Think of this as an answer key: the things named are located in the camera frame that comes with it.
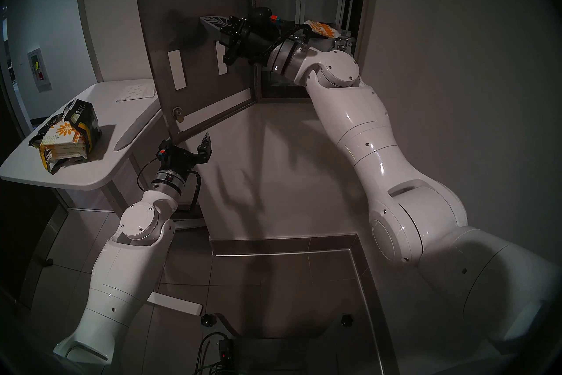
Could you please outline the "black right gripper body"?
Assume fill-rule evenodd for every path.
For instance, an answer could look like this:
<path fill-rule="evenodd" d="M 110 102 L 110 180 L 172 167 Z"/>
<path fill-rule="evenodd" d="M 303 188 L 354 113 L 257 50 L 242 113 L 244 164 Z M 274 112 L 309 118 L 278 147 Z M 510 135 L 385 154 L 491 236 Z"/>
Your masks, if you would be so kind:
<path fill-rule="evenodd" d="M 231 25 L 220 30 L 219 43 L 225 47 L 223 63 L 232 65 L 239 58 L 247 59 L 250 65 L 268 64 L 269 54 L 263 53 L 279 37 L 277 16 L 230 16 Z"/>

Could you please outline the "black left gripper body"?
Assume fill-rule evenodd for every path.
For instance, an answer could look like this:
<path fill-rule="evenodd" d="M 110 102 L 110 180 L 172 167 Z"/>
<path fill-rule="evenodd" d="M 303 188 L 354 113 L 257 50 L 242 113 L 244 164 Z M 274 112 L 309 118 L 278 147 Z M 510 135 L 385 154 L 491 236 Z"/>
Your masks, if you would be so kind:
<path fill-rule="evenodd" d="M 200 163 L 200 158 L 197 153 L 178 146 L 166 146 L 166 141 L 162 141 L 157 151 L 157 161 L 160 163 L 160 170 L 171 170 L 182 179 L 188 179 L 190 171 Z"/>

